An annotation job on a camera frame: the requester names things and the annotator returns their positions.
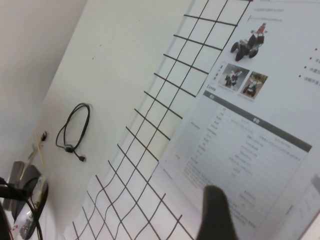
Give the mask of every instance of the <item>black cable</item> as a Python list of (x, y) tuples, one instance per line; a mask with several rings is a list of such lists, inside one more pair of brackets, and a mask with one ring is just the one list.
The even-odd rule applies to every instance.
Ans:
[[(66, 129), (67, 129), (67, 126), (68, 126), (68, 123), (70, 122), (72, 116), (76, 113), (76, 111), (80, 110), (81, 108), (86, 108), (87, 111), (88, 111), (88, 114), (86, 116), (86, 120), (85, 120), (85, 123), (84, 123), (84, 126), (83, 126), (83, 129), (82, 129), (82, 132), (81, 132), (81, 135), (80, 135), (80, 138), (77, 142), (77, 144), (75, 146), (72, 146), (71, 144), (66, 144)], [(90, 119), (90, 107), (88, 104), (86, 103), (80, 103), (78, 104), (73, 110), (72, 112), (70, 113), (68, 119), (66, 120), (66, 123), (63, 125), (63, 127), (60, 129), (60, 131), (58, 132), (58, 134), (56, 135), (56, 139), (55, 139), (55, 145), (58, 147), (58, 148), (62, 148), (64, 149), (67, 153), (74, 153), (77, 158), (84, 162), (86, 160), (86, 157), (84, 156), (79, 156), (77, 153), (76, 153), (76, 149), (79, 147), (81, 141), (82, 141), (82, 138), (84, 137), (85, 133), (86, 133), (86, 130), (87, 130), (87, 127), (88, 127), (88, 124), (89, 124), (89, 119)], [(63, 145), (59, 145), (58, 144), (58, 137), (60, 135), (60, 133), (63, 131)]]
[(4, 182), (4, 181), (1, 181), (1, 184), (4, 184), (6, 185), (8, 188), (10, 188), (11, 190), (15, 191), (17, 194), (19, 194), (23, 200), (25, 201), (26, 204), (28, 204), (31, 212), (32, 212), (32, 217), (33, 217), (33, 220), (35, 221), (35, 224), (36, 224), (36, 228), (38, 230), (38, 237), (40, 240), (43, 240), (43, 235), (42, 235), (42, 230), (41, 230), (41, 226), (40, 226), (40, 223), (39, 223), (39, 219), (36, 217), (36, 210), (33, 208), (33, 206), (31, 205), (31, 203), (28, 201), (28, 199), (21, 193), (19, 192), (15, 187), (11, 186), (10, 184)]

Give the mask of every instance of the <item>black grid lines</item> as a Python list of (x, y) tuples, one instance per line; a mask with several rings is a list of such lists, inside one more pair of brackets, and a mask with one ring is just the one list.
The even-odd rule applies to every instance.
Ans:
[[(183, 232), (186, 234), (186, 236), (188, 236), (190, 239), (194, 239), (193, 236), (188, 231), (188, 229), (186, 229), (185, 226), (181, 223), (181, 219), (183, 218), (183, 216), (178, 215), (177, 213), (176, 214), (173, 213), (173, 211), (170, 209), (170, 207), (166, 204), (166, 200), (168, 202), (168, 196), (166, 196), (165, 193), (160, 195), (155, 190), (155, 188), (152, 186), (152, 184), (150, 184), (150, 179), (152, 177), (151, 174), (146, 176), (145, 173), (142, 171), (141, 167), (144, 164), (143, 159), (146, 158), (146, 156), (149, 156), (156, 163), (154, 166), (150, 166), (150, 168), (151, 168), (150, 171), (153, 172), (154, 169), (156, 168), (156, 165), (158, 164), (160, 156), (153, 152), (153, 150), (151, 149), (151, 145), (154, 145), (153, 142), (156, 140), (158, 135), (163, 136), (163, 139), (166, 140), (166, 143), (170, 141), (170, 136), (167, 135), (165, 131), (160, 129), (160, 126), (161, 126), (164, 118), (167, 116), (167, 114), (170, 112), (174, 116), (176, 116), (178, 119), (183, 118), (184, 115), (182, 113), (180, 113), (179, 111), (177, 111), (178, 108), (174, 108), (174, 105), (177, 105), (175, 103), (175, 100), (179, 97), (179, 94), (183, 92), (183, 94), (186, 94), (190, 98), (194, 99), (197, 95), (196, 93), (199, 92), (200, 89), (199, 90), (197, 89), (196, 92), (191, 92), (187, 88), (185, 88), (185, 81), (188, 78), (188, 76), (191, 74), (192, 71), (195, 71), (195, 72), (198, 71), (201, 74), (206, 75), (206, 76), (209, 74), (208, 70), (204, 70), (200, 66), (195, 65), (195, 62), (196, 62), (199, 54), (201, 53), (202, 49), (204, 47), (210, 48), (215, 51), (219, 51), (219, 55), (220, 55), (221, 51), (225, 48), (227, 42), (229, 41), (231, 35), (233, 34), (235, 28), (239, 24), (239, 21), (242, 18), (244, 12), (242, 13), (237, 24), (231, 24), (231, 23), (219, 21), (219, 17), (221, 15), (221, 13), (224, 11), (224, 8), (225, 8), (227, 2), (228, 1), (225, 1), (224, 6), (221, 9), (221, 11), (217, 17), (217, 20), (211, 20), (211, 19), (207, 19), (207, 18), (202, 17), (202, 13), (204, 12), (204, 10), (208, 4), (208, 1), (204, 5), (199, 16), (193, 16), (193, 15), (188, 15), (188, 14), (184, 15), (187, 18), (195, 19), (195, 24), (193, 25), (192, 30), (189, 33), (188, 37), (182, 37), (177, 34), (174, 35), (175, 39), (181, 39), (182, 41), (185, 41), (185, 42), (176, 57), (170, 56), (169, 54), (164, 54), (165, 58), (168, 58), (171, 61), (173, 60), (173, 64), (170, 67), (168, 73), (166, 73), (166, 74), (155, 73), (154, 74), (157, 78), (159, 78), (159, 79), (161, 79), (161, 81), (163, 81), (161, 87), (159, 88), (159, 90), (157, 91), (156, 94), (151, 95), (150, 93), (148, 93), (146, 91), (144, 92), (146, 94), (146, 97), (151, 98), (151, 101), (152, 101), (151, 105), (148, 107), (148, 110), (146, 111), (146, 114), (142, 114), (139, 109), (134, 109), (134, 111), (137, 113), (137, 116), (142, 118), (142, 122), (139, 125), (137, 132), (133, 132), (130, 129), (130, 127), (126, 127), (126, 130), (128, 131), (127, 136), (130, 136), (131, 138), (132, 137), (133, 138), (132, 138), (132, 140), (130, 140), (130, 144), (126, 150), (124, 150), (119, 144), (117, 145), (117, 147), (121, 153), (121, 161), (117, 167), (115, 167), (115, 164), (111, 164), (108, 161), (108, 164), (110, 165), (110, 171), (108, 173), (108, 176), (110, 176), (111, 179), (109, 181), (107, 181), (106, 183), (103, 183), (103, 180), (100, 179), (99, 176), (97, 176), (97, 175), (95, 176), (96, 181), (97, 181), (97, 185), (99, 185), (100, 190), (98, 191), (96, 196), (94, 196), (94, 195), (91, 196), (91, 194), (89, 192), (87, 192), (91, 202), (94, 204), (93, 211), (92, 211), (92, 213), (88, 213), (88, 212), (86, 212), (85, 208), (82, 208), (82, 210), (84, 212), (84, 216), (85, 216), (84, 220), (86, 221), (86, 224), (83, 229), (77, 229), (77, 226), (75, 225), (75, 223), (74, 222), (72, 223), (77, 240), (78, 239), (95, 239), (95, 240), (96, 239), (112, 239), (112, 240), (116, 240), (116, 239), (130, 239), (130, 240), (135, 240), (135, 239), (137, 239), (137, 240), (139, 240), (139, 239), (159, 239), (159, 240), (172, 239), (172, 237), (175, 233), (175, 230), (177, 229), (177, 226), (179, 226), (179, 228), (181, 228), (183, 230)], [(192, 35), (198, 21), (208, 21), (208, 22), (213, 23), (204, 42), (190, 39), (190, 36)], [(231, 35), (229, 36), (228, 40), (224, 44), (223, 48), (216, 47), (216, 46), (213, 46), (213, 45), (206, 43), (209, 35), (213, 31), (216, 24), (225, 24), (225, 25), (234, 27)], [(180, 58), (181, 53), (182, 53), (182, 51), (185, 50), (187, 43), (192, 43), (192, 44), (200, 46), (199, 51), (195, 55), (195, 58), (189, 63), (184, 62)], [(186, 75), (182, 78), (182, 81), (180, 83), (176, 83), (170, 79), (170, 76), (173, 74), (174, 68), (180, 64), (184, 65), (184, 67), (188, 68), (188, 70), (186, 71)], [(173, 98), (170, 99), (170, 101), (166, 104), (161, 101), (161, 99), (159, 98), (159, 95), (163, 91), (164, 86), (167, 84), (169, 84), (170, 86), (172, 86), (172, 88), (174, 88), (174, 95), (173, 95)], [(159, 105), (161, 105), (161, 107), (165, 108), (164, 115), (162, 117), (160, 117), (160, 121), (157, 121), (156, 123), (153, 122), (152, 121), (153, 118), (150, 117), (151, 116), (151, 109), (155, 104), (159, 104)], [(150, 140), (148, 140), (147, 142), (142, 141), (142, 139), (140, 139), (142, 127), (144, 124), (148, 124), (154, 129), (154, 132), (153, 132)], [(131, 158), (131, 155), (128, 154), (128, 153), (130, 153), (130, 151), (132, 151), (135, 141), (137, 141), (141, 146), (143, 146), (142, 154), (137, 155), (137, 160), (133, 160)], [(128, 164), (131, 166), (131, 168), (133, 170), (132, 170), (132, 172), (128, 173), (128, 176), (129, 176), (128, 180), (124, 180), (120, 175), (120, 168), (127, 162), (129, 162)], [(111, 196), (112, 190), (110, 190), (110, 187), (113, 184), (114, 185), (117, 184), (116, 186), (119, 191), (119, 193), (116, 194), (116, 197), (115, 196), (113, 197), (114, 199), (112, 199), (112, 196)], [(143, 198), (145, 196), (148, 196), (147, 193), (150, 194), (150, 196), (151, 195), (154, 196), (154, 200), (152, 202), (152, 207), (150, 207), (150, 209), (147, 208), (146, 205), (142, 204)], [(105, 196), (108, 201), (105, 203), (106, 209), (104, 211), (104, 215), (103, 215), (103, 211), (101, 211), (101, 209), (99, 209), (99, 207), (97, 206), (97, 200), (101, 196)], [(130, 204), (130, 205), (128, 204), (128, 206), (126, 206), (125, 213), (120, 213), (122, 211), (122, 209), (119, 209), (119, 207), (117, 208), (117, 205), (122, 203), (124, 200), (126, 200), (128, 203), (130, 202), (132, 204)], [(163, 231), (161, 229), (159, 230), (159, 226), (157, 225), (157, 221), (155, 220), (158, 218), (157, 215), (159, 214), (159, 212), (164, 211), (164, 210), (168, 212), (168, 214), (166, 216), (168, 221), (166, 221), (166, 219), (163, 219), (163, 222), (164, 222), (163, 224), (167, 225), (166, 226), (167, 232), (165, 234), (163, 233)], [(97, 214), (96, 217), (98, 216), (101, 221), (101, 227), (99, 226), (100, 228), (99, 228), (99, 231), (97, 231), (97, 232), (95, 232), (95, 229), (91, 225), (91, 221), (93, 219), (94, 213)], [(138, 225), (138, 222), (139, 222), (138, 220), (137, 220), (137, 222), (131, 222), (131, 223), (126, 222), (126, 221), (128, 221), (128, 219), (130, 218), (130, 216), (132, 214), (136, 214), (136, 215), (139, 214), (141, 216), (141, 218), (139, 218), (140, 225)], [(109, 233), (109, 236), (103, 235), (103, 233), (102, 233), (103, 228), (105, 228), (105, 231), (107, 231)], [(85, 236), (84, 232), (86, 232), (87, 234), (92, 233), (92, 235), (90, 236), (91, 238), (88, 238), (88, 236)]]

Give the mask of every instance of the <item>small photo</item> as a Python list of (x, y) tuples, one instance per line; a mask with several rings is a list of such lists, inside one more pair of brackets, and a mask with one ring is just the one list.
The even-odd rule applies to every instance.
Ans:
[(267, 78), (268, 76), (253, 71), (245, 82), (241, 93), (249, 98), (255, 99)]
[(248, 73), (248, 69), (229, 63), (224, 69), (218, 83), (234, 91), (238, 91)]

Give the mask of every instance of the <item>earphone cord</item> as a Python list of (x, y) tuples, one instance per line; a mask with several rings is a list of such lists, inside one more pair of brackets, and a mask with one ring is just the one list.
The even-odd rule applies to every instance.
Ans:
[[(86, 108), (87, 111), (88, 111), (88, 114), (87, 114), (87, 116), (86, 116), (86, 120), (85, 120), (83, 129), (82, 129), (80, 138), (79, 138), (77, 144), (76, 144), (75, 146), (72, 146), (71, 144), (66, 144), (66, 129), (67, 129), (68, 123), (70, 122), (72, 116), (76, 113), (76, 111), (80, 110), (81, 108)], [(85, 157), (79, 156), (79, 155), (76, 153), (76, 149), (77, 149), (78, 146), (80, 145), (80, 143), (81, 143), (81, 141), (82, 141), (82, 138), (84, 137), (84, 135), (85, 135), (85, 133), (86, 133), (86, 130), (87, 130), (87, 127), (88, 127), (88, 124), (89, 124), (89, 119), (90, 119), (90, 106), (89, 106), (88, 104), (86, 104), (86, 103), (80, 103), (80, 104), (78, 104), (78, 105), (72, 110), (72, 112), (70, 113), (68, 119), (66, 120), (66, 123), (65, 123), (65, 124), (63, 125), (63, 127), (60, 129), (60, 131), (59, 131), (58, 134), (56, 135), (56, 139), (55, 139), (55, 145), (56, 145), (58, 148), (62, 148), (62, 149), (64, 149), (66, 152), (69, 152), (69, 153), (74, 153), (80, 161), (84, 161), (84, 160), (85, 160)], [(59, 138), (59, 135), (61, 134), (62, 131), (63, 131), (63, 146), (61, 146), (61, 145), (58, 144), (58, 138)]]

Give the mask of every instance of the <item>gray header bar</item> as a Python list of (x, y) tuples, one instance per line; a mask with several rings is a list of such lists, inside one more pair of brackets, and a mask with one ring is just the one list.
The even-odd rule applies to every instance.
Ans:
[(306, 151), (307, 153), (312, 148), (312, 146), (309, 145), (308, 143), (296, 138), (295, 136), (281, 130), (280, 128), (278, 128), (276, 126), (271, 125), (270, 123), (260, 119), (259, 117), (254, 116), (251, 113), (231, 104), (230, 102), (223, 100), (222, 98), (210, 93), (209, 91), (205, 91), (203, 95), (208, 97), (209, 99), (217, 102), (218, 104), (224, 106), (225, 108), (235, 112), (236, 114), (244, 117), (245, 119), (247, 119), (247, 120), (259, 125), (260, 127), (268, 130), (269, 132), (277, 135), (278, 137), (288, 141), (289, 143), (295, 145), (296, 147), (302, 149), (303, 151)]

